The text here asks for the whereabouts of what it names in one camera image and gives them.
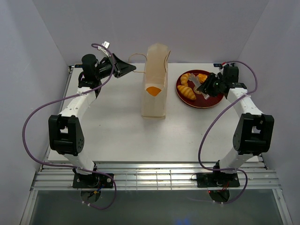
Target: tabletop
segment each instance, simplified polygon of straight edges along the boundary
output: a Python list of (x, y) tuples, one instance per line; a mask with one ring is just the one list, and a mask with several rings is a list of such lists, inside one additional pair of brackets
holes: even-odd
[[(143, 63), (133, 64), (137, 71)], [(200, 69), (218, 72), (212, 63), (169, 63), (165, 119), (143, 119), (141, 96), (143, 74), (129, 73), (112, 78), (90, 105), (81, 120), (85, 138), (83, 151), (97, 162), (197, 162), (203, 135), (229, 102), (224, 97), (216, 106), (195, 109), (184, 104), (176, 94), (176, 81), (186, 71)], [(74, 68), (67, 96), (76, 93), (82, 68)], [(63, 109), (71, 100), (66, 100)], [(232, 148), (233, 133), (239, 117), (229, 109), (209, 132), (201, 154), (203, 162), (216, 162)], [(56, 151), (49, 161), (66, 162)], [(249, 161), (257, 162), (253, 157)]]

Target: plate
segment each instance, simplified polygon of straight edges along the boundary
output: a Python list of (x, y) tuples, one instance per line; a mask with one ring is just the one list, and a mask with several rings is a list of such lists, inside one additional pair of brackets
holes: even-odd
[(187, 105), (189, 105), (193, 108), (197, 108), (197, 109), (206, 109), (206, 108), (211, 108), (211, 107), (215, 106), (216, 104), (218, 104), (222, 100), (222, 98), (224, 96), (223, 94), (218, 94), (216, 97), (209, 97), (208, 99), (205, 99), (204, 96), (202, 95), (202, 93), (196, 90), (194, 83), (191, 82), (191, 81), (188, 81), (187, 84), (193, 90), (193, 92), (195, 93), (196, 100), (193, 101), (193, 100), (190, 100), (190, 99), (184, 97), (177, 90), (177, 86), (181, 85), (180, 78), (181, 78), (182, 75), (184, 75), (186, 73), (190, 73), (190, 74), (193, 73), (196, 76), (198, 74), (205, 74), (207, 76), (210, 75), (210, 72), (207, 72), (207, 71), (204, 71), (204, 70), (199, 70), (199, 69), (194, 69), (194, 70), (189, 70), (189, 71), (187, 71), (187, 72), (185, 72), (185, 73), (183, 73), (179, 76), (179, 78), (177, 79), (177, 82), (176, 82), (175, 89), (176, 89), (176, 93), (177, 93), (178, 97), (185, 104), (187, 104)]

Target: paper bag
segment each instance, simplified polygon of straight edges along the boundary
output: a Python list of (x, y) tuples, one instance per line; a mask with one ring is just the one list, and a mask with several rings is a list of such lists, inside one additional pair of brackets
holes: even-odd
[[(148, 48), (142, 89), (142, 116), (165, 119), (168, 86), (168, 46), (156, 43)], [(146, 89), (156, 87), (161, 91), (151, 95)]]

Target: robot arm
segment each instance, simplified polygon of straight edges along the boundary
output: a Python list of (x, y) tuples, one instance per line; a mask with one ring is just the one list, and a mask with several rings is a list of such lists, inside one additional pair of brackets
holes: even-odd
[[(270, 148), (274, 118), (260, 111), (251, 97), (247, 95), (245, 84), (239, 83), (239, 69), (232, 65), (225, 65), (218, 74), (210, 74), (206, 81), (197, 90), (215, 97), (223, 93), (230, 103), (235, 102), (246, 95), (234, 105), (240, 120), (233, 135), (233, 148), (221, 160), (214, 169), (236, 168), (238, 169), (248, 159), (267, 152)], [(213, 171), (213, 174), (199, 175), (200, 187), (215, 187), (229, 183), (230, 187), (239, 187), (239, 182), (232, 184), (231, 181), (238, 180), (236, 171)]]
[[(135, 66), (127, 64), (118, 59), (114, 54), (114, 73), (116, 78), (136, 69)], [(84, 136), (80, 126), (80, 120), (89, 105), (96, 100), (101, 88), (87, 94), (81, 94), (101, 85), (101, 79), (108, 77), (113, 67), (112, 57), (104, 57), (100, 62), (93, 54), (88, 54), (82, 58), (82, 69), (78, 78), (77, 93), (69, 105), (62, 110), (59, 115), (52, 115), (48, 120), (49, 140), (52, 150), (66, 157), (71, 164), (87, 170), (96, 170), (95, 163), (89, 158), (86, 151), (83, 151)], [(87, 184), (94, 184), (95, 174), (91, 174), (80, 169), (73, 170), (79, 180)]]

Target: croissant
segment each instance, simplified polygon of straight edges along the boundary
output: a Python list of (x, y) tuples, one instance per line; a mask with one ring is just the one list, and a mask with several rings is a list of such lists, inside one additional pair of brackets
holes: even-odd
[(188, 79), (189, 79), (190, 75), (191, 74), (187, 73), (187, 74), (184, 74), (181, 76), (181, 78), (180, 78), (181, 85), (188, 87)]
[(186, 87), (183, 85), (178, 85), (177, 86), (178, 91), (180, 91), (180, 93), (190, 99), (190, 100), (196, 100), (196, 95), (194, 94), (193, 90), (190, 87)]
[(204, 81), (206, 80), (207, 75), (205, 74), (198, 74), (198, 79), (200, 83), (204, 83)]

